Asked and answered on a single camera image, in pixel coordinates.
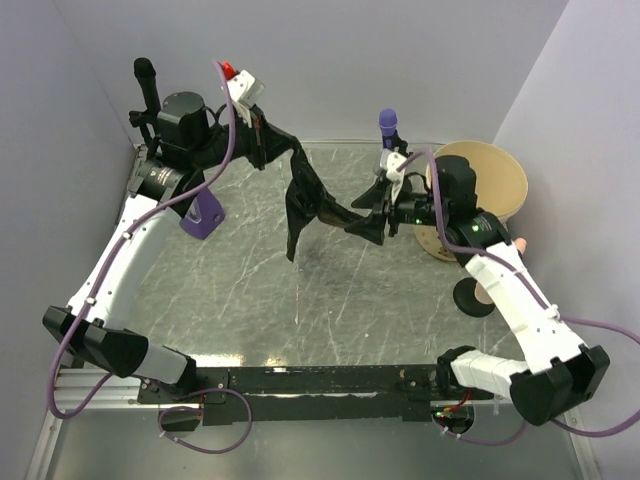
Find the beige paper trash bin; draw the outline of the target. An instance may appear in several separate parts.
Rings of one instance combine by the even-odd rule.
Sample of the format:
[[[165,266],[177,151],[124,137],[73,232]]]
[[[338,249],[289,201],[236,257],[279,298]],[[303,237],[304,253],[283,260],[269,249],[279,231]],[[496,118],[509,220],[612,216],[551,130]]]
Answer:
[[[522,208],[528,194],[528,180],[524,169],[503,149],[480,141],[456,141],[439,147],[433,157],[460,156],[468,160],[476,174],[475,193],[479,208],[493,213],[508,231],[507,221]],[[431,196],[429,167],[421,174],[427,177],[427,187],[418,186],[411,179],[414,193]],[[441,243],[435,226],[414,225],[419,245],[432,257],[455,262],[455,257]]]

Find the black trash bag roll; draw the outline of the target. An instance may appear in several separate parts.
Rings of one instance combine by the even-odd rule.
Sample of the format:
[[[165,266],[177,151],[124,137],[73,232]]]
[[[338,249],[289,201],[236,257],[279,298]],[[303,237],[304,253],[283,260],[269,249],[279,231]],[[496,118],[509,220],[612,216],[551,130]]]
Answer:
[[[293,262],[302,230],[315,218],[344,229],[363,216],[340,205],[327,191],[298,140],[292,143],[292,179],[285,193],[288,226],[286,258]]]

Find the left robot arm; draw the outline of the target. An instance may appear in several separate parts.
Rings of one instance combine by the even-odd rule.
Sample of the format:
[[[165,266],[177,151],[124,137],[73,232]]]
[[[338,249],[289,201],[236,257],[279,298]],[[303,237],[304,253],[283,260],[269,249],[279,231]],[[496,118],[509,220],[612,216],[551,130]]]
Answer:
[[[65,306],[49,307],[43,317],[64,351],[110,376],[159,382],[176,402],[196,393],[197,364],[130,330],[142,281],[168,235],[191,212],[204,211],[197,200],[211,193],[205,170],[239,158],[262,170],[287,151],[297,167],[306,157],[298,139],[270,124],[258,106],[227,105],[234,120],[226,125],[193,92],[172,94],[144,112],[131,112],[147,156],[130,184],[118,226],[78,292]]]

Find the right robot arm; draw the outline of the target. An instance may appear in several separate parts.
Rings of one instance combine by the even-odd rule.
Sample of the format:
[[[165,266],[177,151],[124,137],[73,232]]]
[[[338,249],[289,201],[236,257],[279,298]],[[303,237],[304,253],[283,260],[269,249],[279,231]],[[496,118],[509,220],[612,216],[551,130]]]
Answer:
[[[383,244],[401,224],[436,226],[441,243],[469,274],[454,289],[458,307],[466,310],[462,298],[474,298],[481,285],[524,354],[515,361],[471,347],[451,349],[438,359],[440,393],[454,399],[468,389],[490,392],[510,400],[535,426],[589,400],[610,365],[609,356],[600,346],[587,346],[561,319],[502,222],[478,207],[469,161],[456,155],[431,160],[427,191],[410,193],[403,185],[411,161],[383,151],[374,186],[352,203],[370,213],[346,232]]]

